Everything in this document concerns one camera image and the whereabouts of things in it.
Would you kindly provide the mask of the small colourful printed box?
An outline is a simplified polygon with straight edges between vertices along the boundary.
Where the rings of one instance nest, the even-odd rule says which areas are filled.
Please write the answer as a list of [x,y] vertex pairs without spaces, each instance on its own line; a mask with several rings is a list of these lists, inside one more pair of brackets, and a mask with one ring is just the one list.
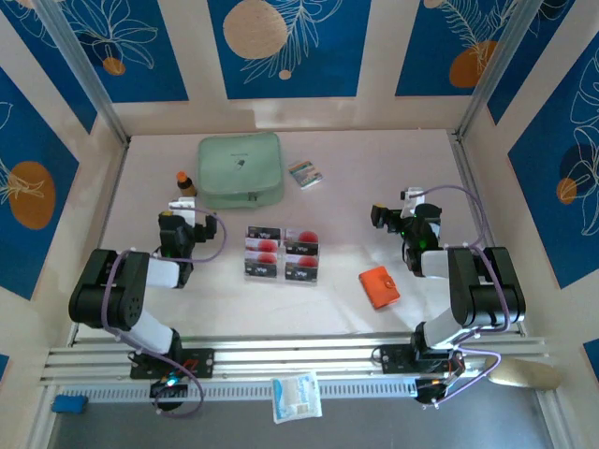
[[287,171],[301,190],[308,189],[324,179],[322,173],[310,160],[291,164]]

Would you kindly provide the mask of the black card red circle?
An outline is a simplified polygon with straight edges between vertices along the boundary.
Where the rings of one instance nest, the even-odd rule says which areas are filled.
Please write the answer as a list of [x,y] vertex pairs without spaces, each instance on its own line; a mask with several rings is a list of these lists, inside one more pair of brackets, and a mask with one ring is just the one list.
[[310,256],[319,254],[319,238],[314,231],[286,228],[284,244],[287,254]]
[[247,227],[245,249],[252,252],[276,253],[280,247],[282,229],[279,227]]
[[260,278],[276,278],[278,272],[277,253],[246,251],[244,274]]
[[319,261],[316,256],[287,254],[285,256],[285,278],[295,282],[316,282]]

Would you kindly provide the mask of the mint green zip pouch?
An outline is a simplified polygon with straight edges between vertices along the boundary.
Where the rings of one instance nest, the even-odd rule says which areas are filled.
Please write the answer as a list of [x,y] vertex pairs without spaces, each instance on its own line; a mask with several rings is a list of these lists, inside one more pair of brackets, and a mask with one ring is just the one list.
[[197,151],[197,194],[210,210],[274,205],[285,192],[279,137],[259,133],[202,139]]

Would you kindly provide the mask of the blue sponge block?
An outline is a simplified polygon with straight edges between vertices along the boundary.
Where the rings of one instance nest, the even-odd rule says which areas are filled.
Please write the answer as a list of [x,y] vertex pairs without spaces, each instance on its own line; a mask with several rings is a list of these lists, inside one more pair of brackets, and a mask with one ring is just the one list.
[[57,395],[51,404],[53,413],[82,414],[88,404],[84,395]]

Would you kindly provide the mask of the aluminium table side rail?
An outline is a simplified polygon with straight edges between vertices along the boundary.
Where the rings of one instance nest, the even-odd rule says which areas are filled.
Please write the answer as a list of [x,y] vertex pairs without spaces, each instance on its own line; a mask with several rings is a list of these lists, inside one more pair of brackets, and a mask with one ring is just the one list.
[[97,203],[97,208],[93,216],[88,239],[84,245],[83,256],[89,255],[91,250],[98,248],[106,234],[109,218],[115,201],[115,197],[123,176],[124,165],[130,147],[129,139],[121,150],[118,159],[118,164],[115,168],[110,168],[107,171],[105,184],[102,188],[100,198]]
[[458,172],[460,173],[462,187],[465,190],[467,190],[466,199],[468,200],[477,232],[475,242],[468,244],[464,243],[464,246],[467,246],[470,249],[471,253],[473,254],[476,269],[481,268],[479,276],[481,278],[484,278],[484,275],[488,272],[486,271],[484,263],[480,260],[480,254],[479,251],[476,250],[476,248],[483,250],[485,245],[489,241],[493,243],[494,240],[492,234],[489,231],[487,218],[484,212],[484,208],[482,207],[482,202],[480,201],[480,197],[477,192],[474,174],[471,170],[466,151],[464,150],[463,145],[460,143],[456,135],[449,132],[448,137],[450,140],[451,149],[458,168]]

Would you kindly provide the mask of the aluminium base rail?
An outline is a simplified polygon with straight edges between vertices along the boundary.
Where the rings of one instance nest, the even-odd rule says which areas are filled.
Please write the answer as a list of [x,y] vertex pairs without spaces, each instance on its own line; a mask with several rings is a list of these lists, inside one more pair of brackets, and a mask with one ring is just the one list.
[[[314,371],[326,380],[380,378],[373,349],[406,344],[407,333],[333,336],[209,338],[184,337],[185,349],[215,351],[214,381],[262,381],[277,374]],[[40,374],[42,385],[116,384],[129,379],[129,347],[112,338],[80,338],[53,347]]]

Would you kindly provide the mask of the aluminium frame post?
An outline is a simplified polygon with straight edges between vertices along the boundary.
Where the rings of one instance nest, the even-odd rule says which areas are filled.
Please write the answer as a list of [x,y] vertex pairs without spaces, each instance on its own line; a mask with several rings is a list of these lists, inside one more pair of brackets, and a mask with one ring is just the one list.
[[555,34],[560,24],[555,17],[568,8],[553,0],[513,0],[510,6],[513,15],[507,20],[456,129],[459,142],[474,128],[481,112],[489,113],[492,124],[501,122]]
[[32,0],[32,4],[37,16],[42,21],[96,112],[104,120],[116,139],[126,147],[129,143],[129,135],[126,133],[119,116],[112,106],[110,96],[62,10],[53,0]]

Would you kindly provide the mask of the tan oval object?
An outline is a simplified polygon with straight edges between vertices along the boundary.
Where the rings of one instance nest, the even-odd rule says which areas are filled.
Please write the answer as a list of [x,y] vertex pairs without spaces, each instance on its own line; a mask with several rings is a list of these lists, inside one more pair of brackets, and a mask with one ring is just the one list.
[[503,358],[487,377],[494,384],[540,391],[556,390],[562,383],[561,374],[550,365],[513,357]]

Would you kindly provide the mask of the orange card holder wallet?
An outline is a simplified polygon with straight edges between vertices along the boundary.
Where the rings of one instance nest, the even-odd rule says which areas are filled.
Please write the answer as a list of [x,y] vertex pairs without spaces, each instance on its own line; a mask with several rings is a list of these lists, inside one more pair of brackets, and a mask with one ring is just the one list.
[[383,266],[360,273],[358,279],[376,310],[397,302],[401,297],[396,283]]

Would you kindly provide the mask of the brown bottle orange cap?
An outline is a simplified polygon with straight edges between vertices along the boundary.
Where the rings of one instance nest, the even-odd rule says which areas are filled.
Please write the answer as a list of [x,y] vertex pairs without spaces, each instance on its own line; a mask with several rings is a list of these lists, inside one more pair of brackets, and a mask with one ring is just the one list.
[[176,181],[182,196],[195,197],[197,195],[197,189],[185,171],[179,171],[176,174]]

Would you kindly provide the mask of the white blue wipes packet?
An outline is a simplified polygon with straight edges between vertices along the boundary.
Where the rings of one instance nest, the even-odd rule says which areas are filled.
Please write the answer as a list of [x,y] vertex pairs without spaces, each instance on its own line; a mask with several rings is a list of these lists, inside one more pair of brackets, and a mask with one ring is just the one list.
[[321,393],[314,371],[273,378],[272,413],[275,424],[323,415]]

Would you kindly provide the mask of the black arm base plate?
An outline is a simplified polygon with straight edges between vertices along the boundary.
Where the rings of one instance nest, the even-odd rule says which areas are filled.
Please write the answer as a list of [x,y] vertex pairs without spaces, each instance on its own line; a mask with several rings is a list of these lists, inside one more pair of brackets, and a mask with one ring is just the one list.
[[440,374],[460,367],[452,350],[417,349],[410,344],[385,344],[379,348],[385,374]]
[[[214,366],[215,351],[209,349],[182,349],[174,359],[192,372],[199,379],[210,379]],[[127,358],[131,363],[130,377],[134,380],[157,380],[171,373],[182,377],[183,374],[169,363],[157,360],[148,355],[137,355],[129,352]]]

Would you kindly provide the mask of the black controller board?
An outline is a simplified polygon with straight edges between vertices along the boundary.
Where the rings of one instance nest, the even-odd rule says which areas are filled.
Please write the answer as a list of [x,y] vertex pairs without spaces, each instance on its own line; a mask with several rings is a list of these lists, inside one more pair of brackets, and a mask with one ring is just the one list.
[[439,402],[446,397],[447,379],[417,379],[416,401],[427,406]]
[[168,377],[151,384],[150,398],[185,398],[188,392],[188,384],[183,383],[180,378]]

